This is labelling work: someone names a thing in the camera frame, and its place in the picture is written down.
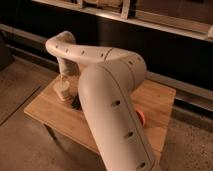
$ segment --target metal bar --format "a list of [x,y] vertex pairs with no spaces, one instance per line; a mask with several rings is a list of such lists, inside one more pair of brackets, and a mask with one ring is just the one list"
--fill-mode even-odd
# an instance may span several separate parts
[[128,19],[131,0],[123,0],[121,18]]
[[157,73],[153,73],[148,71],[147,72],[147,78],[156,82],[159,82],[161,84],[168,85],[170,87],[188,92],[193,95],[197,95],[199,97],[213,100],[213,91],[207,90],[189,83],[185,83],[170,77],[166,77]]
[[83,0],[77,0],[79,8],[84,7],[84,1]]

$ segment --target dark background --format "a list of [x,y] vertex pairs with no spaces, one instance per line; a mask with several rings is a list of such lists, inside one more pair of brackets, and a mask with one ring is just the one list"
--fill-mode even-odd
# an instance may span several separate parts
[[30,0],[1,1],[0,23],[46,38],[68,30],[78,44],[132,50],[149,71],[213,90],[213,43]]

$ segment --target concrete floor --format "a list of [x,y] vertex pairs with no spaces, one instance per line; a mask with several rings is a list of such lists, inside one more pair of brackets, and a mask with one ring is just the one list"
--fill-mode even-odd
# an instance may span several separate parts
[[[55,144],[42,124],[24,114],[25,106],[56,75],[19,58],[0,72],[0,123],[4,116],[0,126],[0,171],[105,170],[99,156],[58,133],[60,144]],[[160,162],[162,170],[212,171],[212,123],[174,107]]]

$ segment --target small hole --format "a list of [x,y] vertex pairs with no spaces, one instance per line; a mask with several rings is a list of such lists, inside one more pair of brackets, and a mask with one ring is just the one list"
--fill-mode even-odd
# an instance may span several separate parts
[[128,132],[125,136],[124,139],[130,138],[133,136],[133,132]]
[[114,101],[114,102],[111,104],[111,106],[112,106],[112,107],[115,107],[115,106],[118,106],[120,103],[121,103],[121,102],[120,102],[119,100],[117,100],[117,101]]
[[141,163],[141,164],[136,168],[136,170],[140,170],[140,169],[144,168],[145,165],[146,165],[145,162]]
[[130,64],[130,65],[133,65],[132,61],[129,61],[129,64]]

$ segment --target wooden object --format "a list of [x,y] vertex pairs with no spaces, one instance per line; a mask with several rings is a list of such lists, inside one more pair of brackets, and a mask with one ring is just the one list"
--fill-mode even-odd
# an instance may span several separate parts
[[69,81],[64,81],[59,80],[56,82],[53,86],[53,89],[55,92],[58,94],[58,97],[62,100],[65,101],[70,98],[70,92],[69,92],[69,87],[70,87],[70,82]]
[[[62,102],[53,90],[53,80],[26,108],[25,113],[59,133],[99,153],[84,114],[71,108],[72,99]],[[77,94],[78,76],[69,77],[72,96]],[[145,132],[157,156],[160,158],[175,97],[175,90],[145,80],[132,94],[136,108],[146,116]]]

